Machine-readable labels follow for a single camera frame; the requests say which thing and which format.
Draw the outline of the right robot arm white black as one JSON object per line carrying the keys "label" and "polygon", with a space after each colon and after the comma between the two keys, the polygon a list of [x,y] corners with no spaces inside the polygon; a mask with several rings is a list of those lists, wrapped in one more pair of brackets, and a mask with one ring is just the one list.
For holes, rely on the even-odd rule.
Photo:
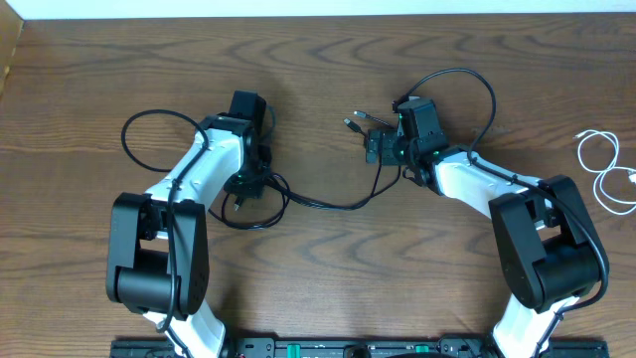
{"label": "right robot arm white black", "polygon": [[416,185],[490,219],[511,291],[491,333],[499,356],[541,356],[566,313],[605,294],[607,254],[570,178],[517,175],[449,145],[440,133],[408,138],[400,130],[371,130],[365,149],[368,162],[400,166]]}

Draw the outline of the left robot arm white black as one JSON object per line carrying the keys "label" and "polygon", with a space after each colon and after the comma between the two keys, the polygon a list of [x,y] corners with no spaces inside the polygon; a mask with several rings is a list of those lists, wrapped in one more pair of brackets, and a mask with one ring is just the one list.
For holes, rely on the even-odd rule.
{"label": "left robot arm white black", "polygon": [[113,203],[106,294],[155,323],[181,356],[234,352],[225,325],[206,302],[206,213],[229,179],[254,166],[263,118],[243,109],[206,117],[164,179]]}

